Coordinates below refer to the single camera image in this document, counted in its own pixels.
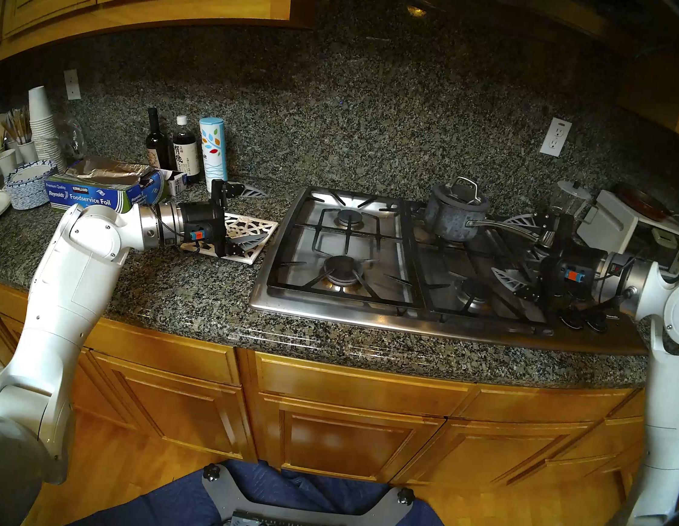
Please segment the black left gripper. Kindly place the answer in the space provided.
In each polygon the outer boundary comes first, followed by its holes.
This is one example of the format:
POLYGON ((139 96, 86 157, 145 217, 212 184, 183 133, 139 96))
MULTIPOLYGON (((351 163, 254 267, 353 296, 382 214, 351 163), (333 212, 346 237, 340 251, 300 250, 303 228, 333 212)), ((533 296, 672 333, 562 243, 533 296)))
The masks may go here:
POLYGON ((185 242, 205 242, 211 245, 218 257, 243 257, 248 251, 263 245, 269 234, 245 234, 231 237, 227 235, 225 210, 227 199, 268 198, 266 192, 241 182, 213 179, 208 201, 186 203, 183 215, 183 235, 185 242))

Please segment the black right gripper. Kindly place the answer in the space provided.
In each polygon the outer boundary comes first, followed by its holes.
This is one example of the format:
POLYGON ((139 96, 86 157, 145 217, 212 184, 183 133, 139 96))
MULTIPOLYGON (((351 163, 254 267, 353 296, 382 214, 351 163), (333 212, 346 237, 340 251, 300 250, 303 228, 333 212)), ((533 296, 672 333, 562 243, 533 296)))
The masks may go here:
POLYGON ((592 302, 595 274, 606 252, 582 246, 573 239, 573 215, 543 211, 540 222, 536 217, 536 213, 525 213, 504 220, 511 226, 540 229, 536 284, 515 269, 492 267, 493 275, 515 297, 537 304, 566 293, 580 302, 592 302))

